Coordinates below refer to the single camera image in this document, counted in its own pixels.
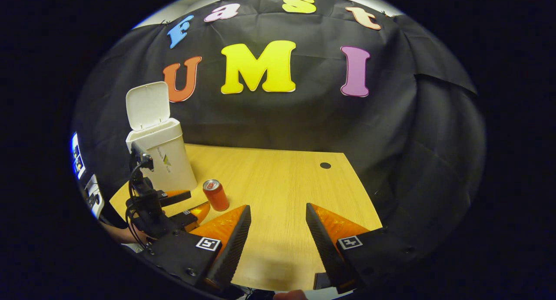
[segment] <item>yellow letter m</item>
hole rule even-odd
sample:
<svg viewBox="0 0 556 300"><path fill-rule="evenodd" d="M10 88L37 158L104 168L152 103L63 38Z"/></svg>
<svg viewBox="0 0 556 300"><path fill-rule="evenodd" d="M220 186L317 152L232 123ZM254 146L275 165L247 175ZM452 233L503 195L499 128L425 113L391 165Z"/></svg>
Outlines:
<svg viewBox="0 0 556 300"><path fill-rule="evenodd" d="M290 56L294 48L295 43L292 41L272 41L256 59L244 43L224 47L222 54L226 56L226 82L221 88L222 93L242 92L243 84L239 82L240 73L253 92L267 70L266 81L262 84L263 90L293 92L295 83L291 81Z"/></svg>

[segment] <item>can top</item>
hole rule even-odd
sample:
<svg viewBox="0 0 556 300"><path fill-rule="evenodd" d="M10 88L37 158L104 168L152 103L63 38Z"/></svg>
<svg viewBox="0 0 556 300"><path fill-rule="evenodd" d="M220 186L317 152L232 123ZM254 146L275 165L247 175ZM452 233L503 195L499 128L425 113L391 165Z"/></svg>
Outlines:
<svg viewBox="0 0 556 300"><path fill-rule="evenodd" d="M205 191L214 191L218 186L220 186L220 182L215 179L209 179L203 183Z"/></svg>

